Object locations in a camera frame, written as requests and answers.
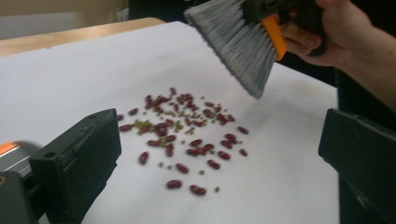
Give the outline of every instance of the red kidney bean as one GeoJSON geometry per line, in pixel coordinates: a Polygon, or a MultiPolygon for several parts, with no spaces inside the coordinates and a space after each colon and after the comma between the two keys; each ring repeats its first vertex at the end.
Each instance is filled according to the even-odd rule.
{"type": "Polygon", "coordinates": [[[220,164],[213,160],[208,160],[207,164],[209,164],[209,166],[211,166],[215,170],[218,170],[220,168],[220,164]]]}
{"type": "Polygon", "coordinates": [[[191,121],[190,121],[189,118],[184,118],[184,122],[186,122],[186,125],[187,125],[187,126],[190,126],[190,125],[191,125],[191,121]]]}
{"type": "Polygon", "coordinates": [[[151,125],[147,125],[139,130],[140,133],[148,133],[151,130],[151,125]]]}
{"type": "Polygon", "coordinates": [[[123,120],[123,115],[117,115],[117,121],[123,120]]]}
{"type": "Polygon", "coordinates": [[[210,149],[213,149],[215,146],[213,146],[213,144],[206,144],[206,145],[204,145],[204,150],[206,150],[206,151],[208,151],[208,150],[210,150],[210,149]]]}
{"type": "Polygon", "coordinates": [[[187,108],[192,108],[192,100],[189,100],[186,104],[187,108]]]}
{"type": "Polygon", "coordinates": [[[202,139],[196,139],[196,140],[190,142],[190,146],[197,147],[197,146],[201,145],[201,143],[202,143],[202,139]]]}
{"type": "Polygon", "coordinates": [[[244,157],[248,155],[247,151],[244,148],[239,149],[239,153],[241,153],[241,155],[244,157]]]}
{"type": "Polygon", "coordinates": [[[216,111],[216,113],[219,113],[221,111],[221,106],[216,106],[215,111],[216,111]]]}
{"type": "Polygon", "coordinates": [[[138,108],[132,109],[128,112],[129,115],[133,116],[135,114],[137,114],[138,108]]]}
{"type": "Polygon", "coordinates": [[[192,148],[187,149],[187,150],[186,150],[186,153],[189,154],[189,155],[191,155],[191,156],[194,156],[194,157],[196,157],[196,156],[199,155],[198,150],[194,150],[194,149],[192,149],[192,148]]]}
{"type": "Polygon", "coordinates": [[[197,127],[202,127],[202,126],[204,126],[204,124],[203,124],[202,122],[197,121],[197,120],[193,120],[193,121],[192,121],[192,124],[195,125],[195,126],[197,126],[197,127]]]}
{"type": "Polygon", "coordinates": [[[233,115],[228,115],[228,120],[234,122],[235,118],[233,117],[233,115]]]}
{"type": "Polygon", "coordinates": [[[197,151],[200,155],[205,156],[206,155],[206,150],[204,150],[203,148],[197,148],[197,151]]]}
{"type": "Polygon", "coordinates": [[[172,87],[170,89],[170,92],[171,92],[172,95],[176,95],[177,94],[175,87],[172,87]]]}
{"type": "Polygon", "coordinates": [[[181,180],[170,180],[168,181],[168,183],[166,183],[166,187],[168,187],[169,189],[179,189],[181,188],[181,185],[183,183],[181,182],[181,180]]]}
{"type": "Polygon", "coordinates": [[[160,141],[156,141],[156,140],[148,140],[148,145],[151,147],[158,147],[161,144],[160,141]]]}
{"type": "Polygon", "coordinates": [[[237,144],[237,143],[238,143],[238,141],[236,141],[236,139],[227,139],[227,141],[228,141],[230,144],[237,144]]]}
{"type": "Polygon", "coordinates": [[[139,156],[139,162],[140,162],[140,164],[142,164],[142,165],[145,165],[146,162],[148,161],[148,159],[149,159],[149,153],[148,153],[147,151],[143,152],[143,153],[140,154],[140,156],[139,156]]]}
{"type": "Polygon", "coordinates": [[[231,139],[235,140],[236,139],[236,136],[231,134],[231,133],[226,133],[224,135],[224,137],[227,138],[228,140],[231,140],[231,139]]]}
{"type": "Polygon", "coordinates": [[[152,107],[152,103],[146,103],[145,108],[150,109],[152,107]]]}
{"type": "Polygon", "coordinates": [[[227,152],[224,151],[219,151],[218,155],[220,158],[224,159],[224,160],[229,160],[231,158],[230,154],[228,154],[227,152]]]}
{"type": "Polygon", "coordinates": [[[238,131],[244,134],[248,134],[248,129],[244,128],[244,127],[238,127],[238,131]]]}
{"type": "Polygon", "coordinates": [[[174,134],[168,135],[165,137],[166,142],[173,142],[176,140],[176,136],[174,134]]]}
{"type": "Polygon", "coordinates": [[[201,188],[196,185],[191,185],[190,190],[192,193],[197,194],[197,195],[205,195],[206,194],[205,188],[201,188]]]}
{"type": "Polygon", "coordinates": [[[120,132],[128,132],[134,127],[133,124],[125,124],[120,126],[120,132]]]}
{"type": "Polygon", "coordinates": [[[154,131],[159,137],[166,136],[168,133],[168,125],[166,123],[158,123],[155,125],[154,131]]]}
{"type": "Polygon", "coordinates": [[[221,140],[220,142],[224,147],[227,147],[228,149],[233,148],[233,145],[231,145],[231,143],[229,141],[226,140],[221,140]]]}
{"type": "Polygon", "coordinates": [[[213,107],[213,106],[215,106],[215,104],[210,103],[210,102],[205,102],[205,105],[208,106],[208,107],[213,107]]]}
{"type": "Polygon", "coordinates": [[[174,151],[173,149],[174,149],[174,147],[173,147],[172,143],[167,145],[166,146],[166,156],[172,157],[173,156],[173,151],[174,151]]]}
{"type": "Polygon", "coordinates": [[[152,102],[152,96],[151,95],[147,95],[146,96],[146,103],[152,102]]]}
{"type": "Polygon", "coordinates": [[[184,164],[181,164],[181,163],[177,163],[176,168],[183,174],[186,174],[189,172],[189,168],[187,168],[187,166],[185,166],[184,164]]]}

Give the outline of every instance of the white paper sheet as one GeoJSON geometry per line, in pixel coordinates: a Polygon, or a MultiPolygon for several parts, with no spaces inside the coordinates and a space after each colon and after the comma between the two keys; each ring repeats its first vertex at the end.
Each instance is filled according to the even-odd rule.
{"type": "MultiPolygon", "coordinates": [[[[337,174],[318,155],[326,110],[336,106],[335,89],[275,64],[264,96],[250,97],[197,32],[179,23],[104,36],[0,58],[0,142],[28,140],[41,146],[87,115],[108,108],[126,114],[144,106],[144,97],[189,92],[196,102],[221,103],[237,121],[208,125],[195,135],[216,144],[238,126],[249,155],[236,148],[218,171],[192,158],[177,144],[175,156],[147,147],[153,135],[121,133],[122,155],[84,223],[307,224],[338,223],[337,174]],[[138,155],[149,151],[146,166],[138,155]],[[183,162],[191,172],[159,168],[183,162]],[[179,190],[165,183],[182,179],[179,190]],[[205,197],[189,191],[206,187],[205,197]]],[[[153,114],[126,117],[158,119],[153,114]]]]}

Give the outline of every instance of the hand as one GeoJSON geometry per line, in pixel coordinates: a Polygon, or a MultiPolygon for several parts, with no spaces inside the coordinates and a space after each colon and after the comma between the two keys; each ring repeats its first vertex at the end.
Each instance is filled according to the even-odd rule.
{"type": "Polygon", "coordinates": [[[323,55],[307,55],[320,45],[321,39],[295,23],[293,18],[298,16],[298,12],[290,13],[290,22],[281,25],[280,31],[289,52],[308,63],[340,67],[365,48],[365,37],[373,26],[368,17],[349,0],[317,0],[317,4],[323,8],[322,22],[328,38],[323,55]]]}

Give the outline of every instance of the gray bristle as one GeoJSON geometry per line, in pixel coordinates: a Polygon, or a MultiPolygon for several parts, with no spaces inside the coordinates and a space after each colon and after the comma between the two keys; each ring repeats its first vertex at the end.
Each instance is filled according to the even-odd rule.
{"type": "Polygon", "coordinates": [[[248,93],[262,97],[276,51],[259,24],[246,24],[240,0],[211,0],[185,17],[216,52],[248,93]]]}

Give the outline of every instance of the broom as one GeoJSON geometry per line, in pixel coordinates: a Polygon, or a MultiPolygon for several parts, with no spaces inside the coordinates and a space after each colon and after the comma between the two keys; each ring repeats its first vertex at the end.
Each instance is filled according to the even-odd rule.
{"type": "MultiPolygon", "coordinates": [[[[286,53],[273,14],[279,12],[281,21],[287,21],[287,10],[295,6],[297,23],[324,36],[315,0],[211,0],[184,14],[245,90],[260,99],[274,62],[286,53]]],[[[323,51],[324,42],[311,55],[323,51]]]]}

